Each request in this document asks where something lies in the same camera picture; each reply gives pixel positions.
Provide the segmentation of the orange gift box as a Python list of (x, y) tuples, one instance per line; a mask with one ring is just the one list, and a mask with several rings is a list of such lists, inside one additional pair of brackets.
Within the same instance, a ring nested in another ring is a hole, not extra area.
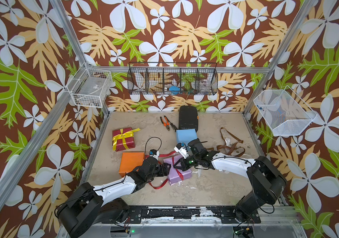
[(124, 177), (134, 168), (141, 166), (144, 159), (144, 152), (124, 152), (120, 161), (119, 175)]

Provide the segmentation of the light blue gift box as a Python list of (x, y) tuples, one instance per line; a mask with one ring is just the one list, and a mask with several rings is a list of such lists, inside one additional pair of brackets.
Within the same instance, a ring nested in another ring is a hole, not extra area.
[(177, 130), (176, 141), (177, 143), (183, 143), (187, 145), (190, 141), (197, 139), (195, 129)]

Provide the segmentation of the red satin ribbon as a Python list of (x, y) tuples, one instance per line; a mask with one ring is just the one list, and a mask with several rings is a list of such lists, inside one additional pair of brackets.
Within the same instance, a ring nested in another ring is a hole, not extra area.
[[(170, 158), (170, 157), (173, 157), (173, 156), (176, 156), (176, 155), (180, 155), (180, 154), (177, 153), (177, 152), (175, 152), (175, 151), (172, 151), (172, 152), (170, 152), (170, 153), (168, 153), (168, 154), (160, 154), (160, 155), (159, 155), (159, 158), (166, 159), (166, 158)], [(166, 179), (164, 180), (164, 182), (163, 182), (161, 185), (159, 185), (159, 186), (153, 186), (153, 185), (151, 184), (151, 182), (149, 182), (149, 185), (150, 185), (153, 189), (161, 189), (163, 186), (165, 186), (165, 184), (166, 184), (167, 182), (169, 182), (169, 181), (168, 181), (168, 179), (166, 178)]]

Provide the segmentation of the purple gift box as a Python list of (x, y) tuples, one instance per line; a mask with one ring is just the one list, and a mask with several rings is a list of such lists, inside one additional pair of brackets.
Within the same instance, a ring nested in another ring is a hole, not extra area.
[(173, 185), (177, 182), (189, 179), (192, 177), (192, 170), (188, 169), (186, 171), (182, 171), (181, 169), (175, 169), (173, 167), (174, 163), (178, 162), (180, 159), (183, 159), (181, 155), (176, 155), (170, 158), (163, 159), (164, 163), (170, 164), (171, 169), (169, 171), (169, 174), (167, 176), (167, 179), (170, 183), (170, 185)]

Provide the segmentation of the brown ribbon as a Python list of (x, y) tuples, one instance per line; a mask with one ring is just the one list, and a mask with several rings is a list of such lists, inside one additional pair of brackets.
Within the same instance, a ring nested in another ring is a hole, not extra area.
[(226, 128), (220, 128), (220, 134), (224, 141), (224, 144), (217, 145), (212, 148), (207, 148), (209, 151), (217, 151), (228, 156), (241, 157), (245, 154), (246, 149), (242, 147), (243, 140), (233, 135)]

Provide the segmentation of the white satin ribbon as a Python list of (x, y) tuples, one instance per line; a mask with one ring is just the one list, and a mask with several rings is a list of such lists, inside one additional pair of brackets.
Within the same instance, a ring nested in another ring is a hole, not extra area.
[(247, 170), (255, 160), (245, 157), (246, 149), (240, 146), (243, 140), (231, 133), (228, 135), (221, 133), (221, 137), (223, 144), (207, 149), (205, 153), (201, 154), (198, 164), (204, 168), (248, 178)]

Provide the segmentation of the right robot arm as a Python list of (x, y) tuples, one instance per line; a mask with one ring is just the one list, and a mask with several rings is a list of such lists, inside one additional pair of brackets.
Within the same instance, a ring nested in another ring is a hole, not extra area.
[(282, 173), (264, 156), (244, 159), (209, 151), (199, 139), (192, 140), (187, 145), (179, 143), (174, 150), (183, 156), (173, 164), (175, 169), (186, 171), (201, 166), (238, 174), (250, 181), (250, 193), (240, 199), (234, 208), (234, 217), (239, 222), (250, 220), (252, 214), (265, 204), (274, 205), (287, 184)]

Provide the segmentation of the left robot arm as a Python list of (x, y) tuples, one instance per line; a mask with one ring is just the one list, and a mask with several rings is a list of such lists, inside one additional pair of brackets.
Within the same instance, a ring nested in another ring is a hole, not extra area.
[(114, 182), (96, 186), (85, 182), (59, 205), (55, 215), (71, 238), (79, 238), (94, 224), (104, 205), (141, 190), (156, 177), (166, 177), (170, 169), (170, 164), (148, 157), (142, 165)]

